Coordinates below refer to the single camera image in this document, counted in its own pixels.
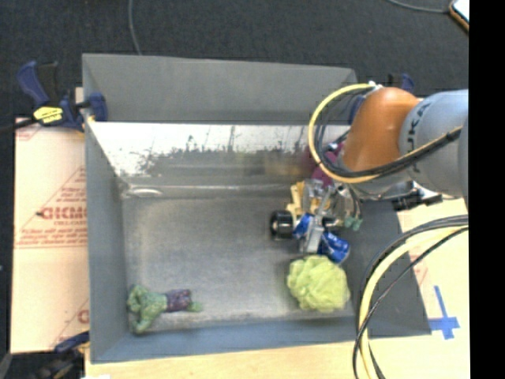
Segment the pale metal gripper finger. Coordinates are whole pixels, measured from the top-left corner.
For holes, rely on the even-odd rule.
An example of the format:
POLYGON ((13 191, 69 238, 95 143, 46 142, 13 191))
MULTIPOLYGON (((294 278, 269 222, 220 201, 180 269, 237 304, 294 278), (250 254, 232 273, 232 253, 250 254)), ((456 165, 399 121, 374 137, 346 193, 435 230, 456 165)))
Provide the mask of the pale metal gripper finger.
POLYGON ((316 253, 324 232, 323 218, 321 216, 309 215, 303 251, 305 253, 316 253))
POLYGON ((331 199, 334 191, 334 185, 325 185, 319 179, 309 179, 306 182, 308 212, 313 215, 328 215, 331 212, 331 199))

